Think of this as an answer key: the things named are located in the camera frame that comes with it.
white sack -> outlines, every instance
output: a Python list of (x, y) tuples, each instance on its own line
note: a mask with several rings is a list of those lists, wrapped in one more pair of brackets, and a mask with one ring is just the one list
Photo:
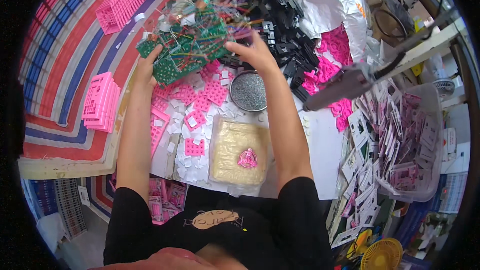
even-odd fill
[(329, 32), (343, 22), (353, 61), (362, 59), (367, 41), (365, 15), (368, 6), (365, 0), (298, 0), (298, 3), (305, 12), (300, 28), (307, 36), (320, 39), (321, 33)]

hand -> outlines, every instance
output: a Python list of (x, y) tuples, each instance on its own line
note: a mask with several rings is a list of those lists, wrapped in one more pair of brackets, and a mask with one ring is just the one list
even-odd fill
[(139, 58), (137, 67), (135, 68), (136, 80), (135, 83), (140, 85), (140, 87), (151, 86), (155, 87), (157, 81), (152, 76), (153, 73), (153, 62), (157, 59), (160, 52), (162, 52), (163, 46), (157, 45), (152, 52), (147, 56), (147, 58)]
[(252, 65), (263, 76), (272, 71), (279, 71), (279, 66), (273, 58), (267, 44), (260, 37), (257, 31), (252, 30), (253, 45), (247, 47), (235, 42), (227, 42), (225, 48), (240, 56), (240, 60)]

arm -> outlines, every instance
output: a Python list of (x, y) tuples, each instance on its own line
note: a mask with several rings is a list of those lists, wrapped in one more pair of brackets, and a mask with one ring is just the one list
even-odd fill
[(310, 167), (307, 138), (287, 81), (256, 31), (253, 31), (252, 37), (252, 48), (233, 42), (227, 42), (225, 46), (252, 65), (265, 84), (268, 125), (280, 191), (295, 177), (313, 179), (314, 176)]
[(153, 62), (161, 51), (162, 46), (158, 45), (147, 58), (138, 61), (118, 149), (117, 189), (132, 189), (145, 202), (148, 202), (148, 178), (152, 165), (150, 105), (157, 83), (152, 76)]

floor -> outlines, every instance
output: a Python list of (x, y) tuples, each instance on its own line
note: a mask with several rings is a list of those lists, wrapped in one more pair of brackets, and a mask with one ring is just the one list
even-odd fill
[(103, 266), (103, 249), (108, 223), (87, 206), (81, 206), (87, 231), (58, 246), (55, 256), (63, 259), (72, 270), (85, 270)]

pink plastic ring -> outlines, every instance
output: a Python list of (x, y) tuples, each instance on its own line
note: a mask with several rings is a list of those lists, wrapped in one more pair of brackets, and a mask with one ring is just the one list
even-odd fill
[(257, 155), (251, 148), (248, 148), (240, 154), (237, 163), (244, 168), (253, 168), (257, 165)]

